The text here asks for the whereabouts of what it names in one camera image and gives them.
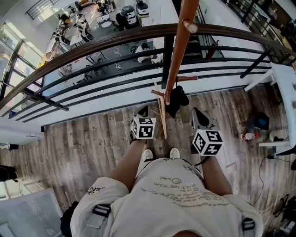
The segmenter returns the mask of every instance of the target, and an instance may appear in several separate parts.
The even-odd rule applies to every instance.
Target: black cable
[[[261,178],[260,169],[261,169],[261,166],[262,166],[263,161],[264,161],[266,158],[267,158],[267,157],[264,157],[264,158],[262,159],[261,164],[260,164],[260,166],[259,166],[259,178],[260,178],[260,180],[261,180],[261,182],[262,182],[262,189],[261,189],[261,192],[260,192],[258,198],[257,198],[256,201],[254,202],[253,206],[254,206],[254,205],[257,203],[257,201],[259,200],[260,196],[262,195],[263,189],[264,189],[264,182],[263,182],[263,180],[262,180],[262,178]],[[281,161],[284,161],[284,162],[293,163],[292,161],[285,161],[285,160],[283,160],[283,159],[279,159],[279,158],[268,158],[268,159],[269,159],[269,160],[281,160]]]

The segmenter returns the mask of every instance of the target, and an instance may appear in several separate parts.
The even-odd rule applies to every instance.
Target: laminate flooring
[[[191,110],[198,107],[216,120],[223,133],[225,145],[217,159],[234,193],[253,204],[262,189],[260,164],[272,150],[257,144],[267,139],[267,131],[260,131],[260,137],[249,142],[241,140],[240,134],[247,131],[248,116],[262,111],[270,117],[271,131],[278,131],[283,137],[287,135],[284,106],[278,104],[277,95],[276,87],[269,85],[257,86],[248,93],[237,88],[191,95],[190,104],[182,106],[175,119],[166,115],[167,140],[163,139],[158,104],[150,103],[158,123],[156,138],[149,141],[149,148],[157,157],[164,157],[172,147],[177,147],[182,158],[197,163],[199,155],[190,154],[189,136],[193,135]],[[65,211],[72,202],[82,198],[98,177],[108,175],[122,158],[129,145],[133,112],[138,107],[125,107],[46,127],[44,139],[22,145],[18,150],[1,150],[0,163],[15,166],[24,179],[40,180],[46,187],[53,187]],[[293,161],[295,155],[281,156],[281,159]],[[255,207],[262,211],[266,229],[280,224],[281,216],[274,218],[272,215],[277,207],[274,203],[287,193],[296,194],[296,172],[291,171],[290,166],[291,163],[281,160],[262,162],[264,189]]]

